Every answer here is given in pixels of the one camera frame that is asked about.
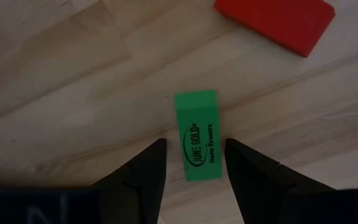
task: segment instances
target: wooden table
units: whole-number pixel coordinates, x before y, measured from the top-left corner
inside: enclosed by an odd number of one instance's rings
[[[358,0],[328,1],[337,16],[309,58],[226,19],[213,0],[61,12],[73,2],[40,4],[59,18],[30,28],[32,17],[0,10],[0,184],[88,185],[167,138],[161,222],[242,223],[226,175],[184,179],[173,96],[214,89],[222,139],[358,187]]]

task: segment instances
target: eraser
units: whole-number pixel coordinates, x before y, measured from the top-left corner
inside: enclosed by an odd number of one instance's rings
[[[213,90],[175,95],[180,147],[188,181],[222,177],[219,113]]]
[[[335,16],[322,0],[216,0],[214,7],[304,57]]]

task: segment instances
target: table surface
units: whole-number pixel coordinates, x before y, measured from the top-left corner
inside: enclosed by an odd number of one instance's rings
[[[214,89],[222,139],[358,187],[358,0],[309,58],[213,0],[93,2],[0,3],[0,184],[89,185],[167,138],[161,223],[242,223],[226,172],[184,178],[173,96]]]

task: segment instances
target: red block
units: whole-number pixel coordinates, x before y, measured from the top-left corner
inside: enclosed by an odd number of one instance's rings
[[[335,16],[322,0],[216,0],[214,7],[304,57]]]

